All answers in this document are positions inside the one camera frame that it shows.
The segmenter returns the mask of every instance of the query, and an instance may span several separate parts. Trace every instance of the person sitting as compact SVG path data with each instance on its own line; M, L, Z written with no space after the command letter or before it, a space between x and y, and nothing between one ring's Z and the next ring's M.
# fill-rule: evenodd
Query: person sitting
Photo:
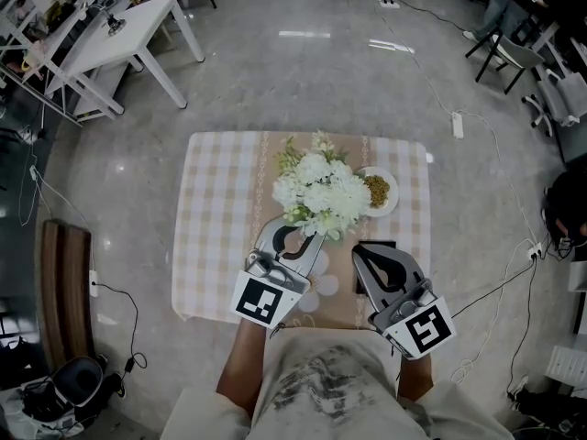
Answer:
M548 8L544 0L489 0L489 5L483 16L481 27L471 31L463 31L462 35L474 42L479 42L500 22L500 29L504 36L511 38L518 26L528 17L528 11L534 6Z
M587 241L586 183L584 171L565 171L544 191L547 206L542 209L542 219L555 249L577 247Z

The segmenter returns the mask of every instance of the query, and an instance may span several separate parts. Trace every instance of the flower bouquet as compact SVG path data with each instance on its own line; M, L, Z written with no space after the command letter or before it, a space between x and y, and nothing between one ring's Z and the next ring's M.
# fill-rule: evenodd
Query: flower bouquet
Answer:
M369 209L371 191L345 163L346 156L335 151L323 132L314 133L309 151L296 149L290 137L285 150L276 155L280 175L273 183L272 197L302 235L340 239Z

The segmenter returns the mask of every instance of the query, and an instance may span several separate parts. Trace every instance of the jeans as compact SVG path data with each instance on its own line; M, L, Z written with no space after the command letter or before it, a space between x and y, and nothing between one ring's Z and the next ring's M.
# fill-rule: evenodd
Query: jeans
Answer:
M528 17L526 10L514 0L489 0L489 5L483 15L483 26L472 31L475 38L481 40L493 31L502 15L504 18L500 29L507 38L510 38L522 21Z

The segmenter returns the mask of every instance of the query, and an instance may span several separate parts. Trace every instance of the floor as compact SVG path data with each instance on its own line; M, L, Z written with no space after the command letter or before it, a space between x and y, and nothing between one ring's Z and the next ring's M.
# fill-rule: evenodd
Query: floor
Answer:
M463 28L481 21L483 7L468 0L405 0ZM135 349L146 370L126 378L128 398L116 407L160 431L182 388L212 390L236 327L202 319L182 321L171 306L172 243L188 138L208 130L299 130L367 134L421 142L432 197L432 281L453 313L504 276L515 245L529 237L498 162L492 134L475 118L456 140L409 53L369 47L369 39L413 48L449 110L484 116L499 138L529 223L545 237L542 189L562 171L552 140L530 128L523 94L535 91L526 74L494 67L479 84L483 57L458 29L401 5L375 0L191 0L186 14L206 60L193 62L179 33L177 50L157 41L158 60L189 104L178 109L147 73L130 74L116 94L125 108L116 121L63 125L47 179L83 211L93 228L99 280L131 292L140 310ZM382 20L385 17L394 33ZM330 38L281 38L280 31L329 33ZM54 214L78 223L50 200ZM527 264L516 255L510 275ZM530 272L504 293L499 318L462 388L502 422L513 422L504 389L512 356L526 329ZM542 380L553 343L570 331L575 296L566 292L567 263L540 262L532 286L532 324L515 360L515 382ZM460 336L434 353L437 380L449 379L464 358L475 358L493 319L498 292L456 320ZM99 349L119 369L128 357L134 320L129 301L101 289L92 300Z

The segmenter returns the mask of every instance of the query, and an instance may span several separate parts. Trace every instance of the table leg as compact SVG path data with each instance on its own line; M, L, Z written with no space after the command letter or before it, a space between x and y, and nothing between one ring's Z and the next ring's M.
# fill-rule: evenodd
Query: table leg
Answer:
M175 103L182 109L185 108L187 106L187 101L185 101L185 98L178 91L178 89L175 88L175 85L167 76L167 73L163 71L163 69L155 60L155 58L151 55L149 50L145 47L141 49L137 55L143 61L145 66L150 70L153 76L157 79L157 81L161 83L161 86L165 89L165 91L172 98L172 100L175 101Z
M544 32L540 35L537 41L532 44L532 50L534 52L538 52L542 47L552 38L555 33L559 30L559 23L556 21L552 22L549 27L547 27Z
M83 86L85 86L90 92L100 98L108 107L111 107L115 113L122 114L125 112L125 108L113 100L110 96L105 94L93 80L90 80L83 73L78 73L74 76Z
M203 62L205 57L204 53L202 52L202 48L200 47L200 44L198 44L198 41L196 40L194 33L190 28L190 24L185 19L183 11L180 8L180 4L177 3L177 0L173 2L172 14L175 18L175 21L177 21L177 26L179 26L180 30L182 31L183 37L187 41L187 45L190 46L190 50L192 51L195 59L199 62Z
M132 57L129 57L127 60L128 60L128 63L130 63L130 65L132 65L133 69L135 69L137 72L143 71L142 64L138 61L138 59L134 55Z

